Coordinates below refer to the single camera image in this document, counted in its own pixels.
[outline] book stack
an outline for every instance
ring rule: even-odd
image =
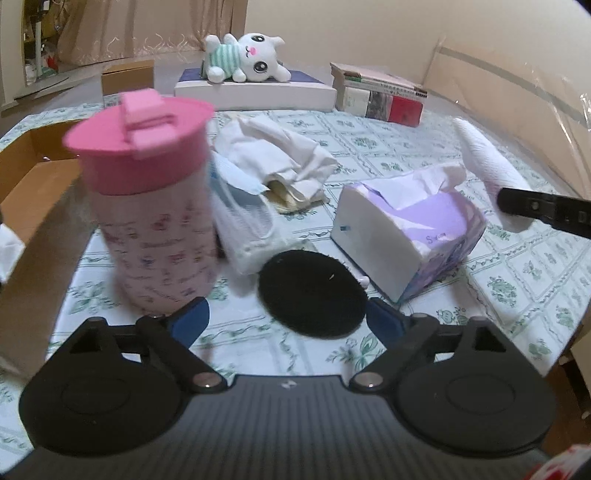
[[[420,85],[353,65],[331,63],[330,67],[338,110],[409,127],[420,123],[427,98]]]

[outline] clear plastic sheet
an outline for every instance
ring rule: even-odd
[[[424,86],[515,137],[568,187],[565,194],[591,200],[591,103],[568,79],[444,39]]]

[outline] black round pad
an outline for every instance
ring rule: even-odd
[[[267,310],[295,332],[336,338],[354,331],[365,315],[365,290],[338,260],[289,250],[271,258],[259,275]]]

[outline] plush toy eye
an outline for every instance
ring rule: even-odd
[[[267,71],[267,64],[264,61],[258,61],[252,67],[257,73],[265,73]]]

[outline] table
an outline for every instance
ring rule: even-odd
[[[75,118],[101,108],[76,108],[30,115],[0,140],[3,148],[24,131]],[[362,273],[330,239],[343,186],[374,177],[389,177],[415,168],[461,160],[452,117],[424,111],[416,128],[357,118],[346,113],[271,111],[280,125],[316,140],[339,162],[324,189],[329,201],[303,212],[282,215],[283,227],[308,239],[316,249]],[[208,138],[236,114],[219,112]],[[545,178],[496,142],[534,190],[555,192]],[[483,184],[469,174],[459,190],[484,212],[489,224],[482,239],[458,268],[438,278],[420,295],[400,306],[407,314],[425,312],[448,325],[473,315],[492,319],[542,373],[546,374],[573,335],[591,297],[590,242],[534,222],[526,232],[509,233],[500,223]],[[229,380],[236,373],[266,375],[340,374],[348,380],[374,360],[384,347],[365,322],[350,336],[317,340],[300,336],[270,317],[258,302],[254,278],[239,278],[227,266],[208,297],[210,325],[191,349]],[[381,296],[373,287],[369,296]],[[112,325],[132,323],[141,312],[130,306],[114,282],[113,265],[99,232],[80,259],[64,301],[48,354],[89,316],[104,316]],[[31,447],[17,414],[20,389],[0,372],[0,471]]]

